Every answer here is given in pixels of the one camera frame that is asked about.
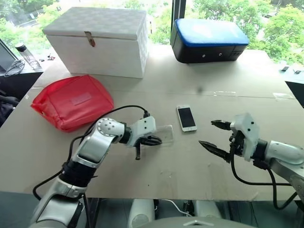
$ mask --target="smartphone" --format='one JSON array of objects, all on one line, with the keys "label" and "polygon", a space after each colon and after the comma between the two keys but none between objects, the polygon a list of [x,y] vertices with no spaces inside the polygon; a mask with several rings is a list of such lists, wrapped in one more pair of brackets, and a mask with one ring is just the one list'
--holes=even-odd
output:
[{"label": "smartphone", "polygon": [[197,130],[191,109],[188,105],[177,106],[177,115],[179,116],[181,129],[183,132]]}]

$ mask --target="metal latch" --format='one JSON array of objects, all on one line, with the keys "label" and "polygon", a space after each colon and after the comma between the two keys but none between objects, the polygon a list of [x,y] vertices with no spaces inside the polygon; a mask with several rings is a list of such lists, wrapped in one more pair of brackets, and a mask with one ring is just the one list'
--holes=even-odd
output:
[{"label": "metal latch", "polygon": [[95,41],[94,41],[94,39],[93,39],[93,37],[92,37],[91,32],[85,31],[85,35],[86,35],[86,37],[87,37],[87,39],[88,39],[90,45],[91,45],[92,47],[95,47]]}]

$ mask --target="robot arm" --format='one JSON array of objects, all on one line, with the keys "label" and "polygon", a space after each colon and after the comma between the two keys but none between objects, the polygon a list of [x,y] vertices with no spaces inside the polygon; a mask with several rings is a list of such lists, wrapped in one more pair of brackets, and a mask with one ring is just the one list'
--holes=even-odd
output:
[{"label": "robot arm", "polygon": [[296,190],[304,203],[304,150],[301,147],[276,141],[259,139],[259,127],[250,114],[236,115],[233,122],[221,120],[211,121],[211,124],[223,129],[232,130],[230,137],[230,153],[217,148],[209,142],[200,144],[209,152],[230,163],[232,156],[244,157],[246,161],[253,160],[253,165],[261,169],[271,169],[287,180]]},{"label": "robot arm", "polygon": [[39,202],[30,228],[76,227],[83,209],[79,200],[107,155],[110,145],[124,143],[127,147],[138,148],[140,140],[151,136],[155,131],[155,119],[152,116],[143,118],[130,127],[110,118],[99,119]]}]

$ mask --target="red pouch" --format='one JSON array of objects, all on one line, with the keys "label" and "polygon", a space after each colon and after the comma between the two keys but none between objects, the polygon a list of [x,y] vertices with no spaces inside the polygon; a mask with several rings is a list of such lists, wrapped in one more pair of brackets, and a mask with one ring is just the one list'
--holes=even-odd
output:
[{"label": "red pouch", "polygon": [[113,108],[113,99],[95,78],[65,78],[45,87],[31,107],[56,128],[74,131]]}]

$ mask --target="woven white box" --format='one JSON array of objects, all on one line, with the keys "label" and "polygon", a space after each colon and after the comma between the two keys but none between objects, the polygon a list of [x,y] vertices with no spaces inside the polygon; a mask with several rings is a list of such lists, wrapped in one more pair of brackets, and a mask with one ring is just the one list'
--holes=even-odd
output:
[{"label": "woven white box", "polygon": [[72,7],[43,32],[71,73],[143,77],[145,11]]}]

